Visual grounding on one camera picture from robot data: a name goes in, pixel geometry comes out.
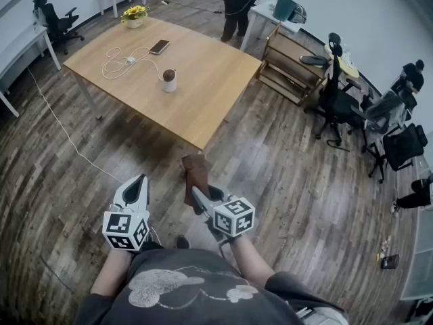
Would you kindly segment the black office chair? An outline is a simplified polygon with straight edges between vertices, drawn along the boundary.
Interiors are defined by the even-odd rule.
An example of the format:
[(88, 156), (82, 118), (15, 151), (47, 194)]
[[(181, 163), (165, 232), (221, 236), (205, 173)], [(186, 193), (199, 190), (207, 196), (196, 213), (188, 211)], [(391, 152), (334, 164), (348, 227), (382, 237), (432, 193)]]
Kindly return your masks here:
[(393, 171), (400, 171), (413, 166), (412, 159), (424, 154), (428, 139), (421, 125), (411, 123), (400, 133), (385, 134), (381, 143), (384, 150), (383, 154), (380, 153), (375, 142), (369, 144), (365, 149), (375, 159), (373, 169), (368, 173), (368, 177), (372, 178), (375, 170), (379, 169), (381, 174), (379, 183), (383, 183), (385, 180), (385, 164), (389, 165)]
[(328, 146), (348, 152), (347, 149), (341, 147), (342, 136), (338, 126), (350, 123), (353, 121), (354, 116), (358, 116), (352, 108), (358, 110), (359, 102), (348, 93), (348, 90), (351, 87), (361, 89), (361, 86), (355, 81), (347, 79), (346, 82), (348, 85), (343, 89), (339, 88), (339, 77), (341, 73), (339, 57), (343, 54), (340, 36), (334, 32), (328, 34), (328, 45), (334, 56), (332, 60), (332, 76), (327, 75), (327, 83), (325, 87), (319, 91), (317, 105), (304, 107), (304, 113), (314, 112), (325, 119), (323, 126), (315, 136), (316, 139), (321, 139), (322, 133), (330, 126), (336, 138), (334, 140), (327, 140)]
[(72, 30), (73, 24), (78, 20), (79, 15), (74, 15), (76, 7), (68, 11), (63, 18), (59, 18), (52, 3), (48, 0), (33, 0), (33, 16), (36, 21), (47, 28), (53, 38), (53, 42), (61, 45), (65, 55), (68, 55), (67, 41), (80, 39), (84, 36)]

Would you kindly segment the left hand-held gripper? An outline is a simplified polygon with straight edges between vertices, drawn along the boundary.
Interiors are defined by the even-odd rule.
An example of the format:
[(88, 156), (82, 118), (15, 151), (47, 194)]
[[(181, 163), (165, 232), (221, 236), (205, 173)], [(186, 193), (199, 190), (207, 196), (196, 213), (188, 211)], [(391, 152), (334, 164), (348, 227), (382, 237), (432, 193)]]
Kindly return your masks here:
[(113, 203), (110, 211), (104, 213), (102, 234), (113, 249), (139, 251), (150, 231), (147, 223), (150, 217), (147, 210), (150, 203), (147, 175), (135, 176), (122, 184), (114, 195)]

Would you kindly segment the frosted glass partition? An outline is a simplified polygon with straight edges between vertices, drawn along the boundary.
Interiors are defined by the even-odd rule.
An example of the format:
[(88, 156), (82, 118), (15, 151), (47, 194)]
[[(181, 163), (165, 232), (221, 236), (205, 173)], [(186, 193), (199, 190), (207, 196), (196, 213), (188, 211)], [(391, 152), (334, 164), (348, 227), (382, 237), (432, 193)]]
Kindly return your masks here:
[(433, 204), (416, 210), (415, 242), (402, 301), (433, 297)]

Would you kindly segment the white camera with dark dome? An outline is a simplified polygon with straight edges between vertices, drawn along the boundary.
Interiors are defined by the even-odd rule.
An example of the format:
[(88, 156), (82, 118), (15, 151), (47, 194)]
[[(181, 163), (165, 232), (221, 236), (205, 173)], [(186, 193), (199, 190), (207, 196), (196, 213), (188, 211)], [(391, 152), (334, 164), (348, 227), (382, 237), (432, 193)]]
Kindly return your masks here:
[(172, 93), (177, 88), (177, 72), (174, 69), (167, 69), (162, 75), (162, 90)]

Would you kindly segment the sunflowers in white pot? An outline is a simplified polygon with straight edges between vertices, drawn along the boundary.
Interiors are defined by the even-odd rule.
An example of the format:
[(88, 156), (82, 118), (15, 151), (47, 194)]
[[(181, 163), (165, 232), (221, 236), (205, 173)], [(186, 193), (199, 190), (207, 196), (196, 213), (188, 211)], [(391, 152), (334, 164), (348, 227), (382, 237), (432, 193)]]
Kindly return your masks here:
[(136, 5), (128, 8), (121, 15), (121, 23), (127, 28), (136, 29), (143, 25), (143, 19), (147, 16), (148, 8), (142, 5)]

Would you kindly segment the grey bag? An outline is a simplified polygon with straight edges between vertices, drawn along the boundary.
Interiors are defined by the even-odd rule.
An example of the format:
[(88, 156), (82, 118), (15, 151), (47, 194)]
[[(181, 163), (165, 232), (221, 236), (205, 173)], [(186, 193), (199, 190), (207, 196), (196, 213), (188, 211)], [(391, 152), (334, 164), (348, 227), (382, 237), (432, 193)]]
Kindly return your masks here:
[(288, 18), (288, 21), (295, 24), (305, 24), (306, 20), (307, 20), (306, 10), (301, 5), (297, 5)]

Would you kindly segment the small black box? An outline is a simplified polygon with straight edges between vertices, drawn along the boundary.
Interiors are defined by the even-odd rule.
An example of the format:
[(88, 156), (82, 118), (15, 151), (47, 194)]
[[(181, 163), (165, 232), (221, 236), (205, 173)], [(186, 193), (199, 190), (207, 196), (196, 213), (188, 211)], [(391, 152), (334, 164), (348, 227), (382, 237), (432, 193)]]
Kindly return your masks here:
[(400, 261), (399, 254), (383, 257), (380, 261), (381, 269), (396, 269)]

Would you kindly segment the plastic-wrapped office chair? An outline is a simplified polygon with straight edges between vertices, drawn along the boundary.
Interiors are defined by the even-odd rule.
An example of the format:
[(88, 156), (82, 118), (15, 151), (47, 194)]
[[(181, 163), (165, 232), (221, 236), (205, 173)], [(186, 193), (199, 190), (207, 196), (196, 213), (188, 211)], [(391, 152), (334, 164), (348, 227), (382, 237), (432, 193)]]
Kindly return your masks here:
[(406, 90), (395, 93), (389, 89), (375, 103), (369, 99), (369, 96), (363, 97), (362, 110), (350, 107), (351, 131), (360, 129), (363, 135), (362, 154), (387, 133), (402, 129), (417, 106), (414, 95)]

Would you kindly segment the yellow round table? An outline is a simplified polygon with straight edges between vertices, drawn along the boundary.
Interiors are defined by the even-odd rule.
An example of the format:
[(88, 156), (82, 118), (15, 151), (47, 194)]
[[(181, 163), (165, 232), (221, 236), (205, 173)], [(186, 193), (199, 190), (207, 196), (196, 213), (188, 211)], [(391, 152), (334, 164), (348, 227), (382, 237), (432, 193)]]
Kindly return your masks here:
[(343, 53), (342, 56), (338, 58), (338, 61), (342, 72), (353, 79), (359, 78), (359, 71), (351, 61), (348, 53)]

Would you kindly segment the person's light grey trousers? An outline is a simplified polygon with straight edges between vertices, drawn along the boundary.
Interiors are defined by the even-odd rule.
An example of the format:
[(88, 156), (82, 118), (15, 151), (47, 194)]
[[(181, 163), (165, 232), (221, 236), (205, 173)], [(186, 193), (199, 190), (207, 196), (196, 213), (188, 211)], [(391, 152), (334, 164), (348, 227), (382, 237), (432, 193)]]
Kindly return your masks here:
[(344, 312), (326, 304), (299, 302), (290, 304), (290, 307), (296, 312), (303, 325), (349, 325)]

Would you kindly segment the person's left forearm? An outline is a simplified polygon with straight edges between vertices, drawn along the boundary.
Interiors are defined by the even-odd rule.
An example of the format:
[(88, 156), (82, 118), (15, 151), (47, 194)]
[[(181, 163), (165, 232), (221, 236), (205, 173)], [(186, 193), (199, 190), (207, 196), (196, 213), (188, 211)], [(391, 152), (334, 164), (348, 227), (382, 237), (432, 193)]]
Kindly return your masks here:
[(126, 280), (132, 259), (133, 255), (128, 251), (111, 249), (90, 293), (115, 297)]

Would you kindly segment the brown cloth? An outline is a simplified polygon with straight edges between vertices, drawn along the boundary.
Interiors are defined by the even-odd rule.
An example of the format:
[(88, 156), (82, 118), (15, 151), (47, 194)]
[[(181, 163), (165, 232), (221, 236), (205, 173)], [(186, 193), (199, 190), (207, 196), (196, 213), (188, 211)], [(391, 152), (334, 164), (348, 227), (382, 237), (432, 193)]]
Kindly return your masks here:
[(199, 208), (193, 197), (192, 187), (197, 187), (207, 198), (210, 198), (208, 188), (208, 171), (210, 163), (203, 154), (190, 154), (184, 156), (182, 165), (185, 175), (185, 204), (193, 208), (196, 215), (201, 215), (203, 211)]

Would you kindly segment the small white table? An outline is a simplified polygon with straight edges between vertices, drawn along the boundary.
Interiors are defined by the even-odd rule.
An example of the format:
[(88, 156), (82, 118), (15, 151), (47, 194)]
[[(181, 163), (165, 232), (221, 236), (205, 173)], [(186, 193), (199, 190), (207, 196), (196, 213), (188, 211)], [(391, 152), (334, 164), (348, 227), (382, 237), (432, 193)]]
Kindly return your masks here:
[[(258, 4), (250, 9), (252, 12), (251, 19), (249, 21), (249, 25), (246, 31), (246, 34), (244, 35), (242, 44), (240, 45), (240, 51), (245, 51), (249, 41), (252, 39), (253, 41), (256, 39), (261, 39), (261, 37), (264, 35), (264, 31), (268, 24), (277, 25), (279, 24), (279, 20), (273, 17), (273, 10), (276, 6), (276, 2), (266, 2)], [(256, 22), (257, 18), (263, 19), (263, 24), (260, 27), (258, 33), (256, 36), (251, 36), (252, 30), (254, 27), (254, 24)]]

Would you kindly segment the person's dark grey printed t-shirt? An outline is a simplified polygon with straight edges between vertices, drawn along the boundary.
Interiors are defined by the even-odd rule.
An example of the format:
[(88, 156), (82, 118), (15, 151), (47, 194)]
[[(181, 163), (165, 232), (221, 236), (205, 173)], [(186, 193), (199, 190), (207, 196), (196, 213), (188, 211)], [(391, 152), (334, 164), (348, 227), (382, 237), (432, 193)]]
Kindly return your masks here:
[(115, 297), (87, 296), (74, 325), (303, 325), (293, 303), (318, 297), (288, 272), (261, 287), (202, 249), (154, 249), (136, 255)]

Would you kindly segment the person's right forearm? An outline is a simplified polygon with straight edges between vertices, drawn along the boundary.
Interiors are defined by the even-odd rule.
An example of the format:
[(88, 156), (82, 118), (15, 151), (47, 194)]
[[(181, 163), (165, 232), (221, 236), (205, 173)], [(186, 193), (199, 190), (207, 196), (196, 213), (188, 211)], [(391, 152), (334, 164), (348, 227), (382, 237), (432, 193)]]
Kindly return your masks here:
[(239, 236), (229, 243), (241, 275), (262, 287), (275, 273), (258, 253), (247, 236)]

